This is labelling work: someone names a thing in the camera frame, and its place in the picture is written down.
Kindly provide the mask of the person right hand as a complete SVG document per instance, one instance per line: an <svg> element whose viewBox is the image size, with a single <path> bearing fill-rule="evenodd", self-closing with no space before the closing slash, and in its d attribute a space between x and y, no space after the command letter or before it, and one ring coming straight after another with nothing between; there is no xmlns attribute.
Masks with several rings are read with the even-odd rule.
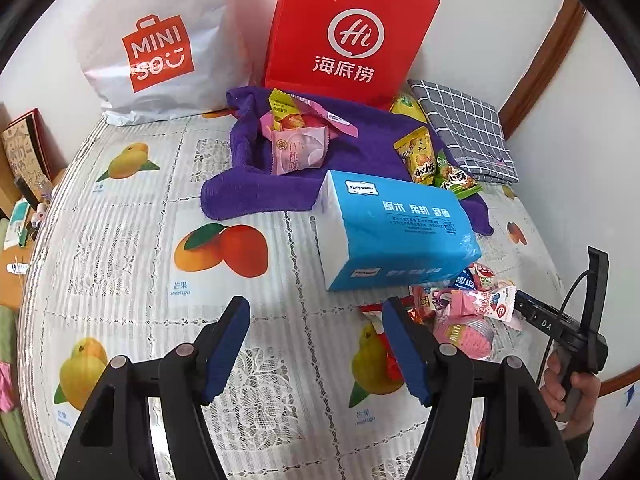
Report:
<svg viewBox="0 0 640 480"><path fill-rule="evenodd" d="M553 417L563 414L566 410L566 403L563 401L565 390L561 385L560 379L561 370L561 360L558 352L554 350L547 361L547 367L542 375L544 384L540 388L540 394ZM561 431L565 441L588 434L591 430L594 409L596 408L601 388L600 379L589 373L574 373L570 376L570 381L572 382L572 387L582 393L582 398Z"/></svg>

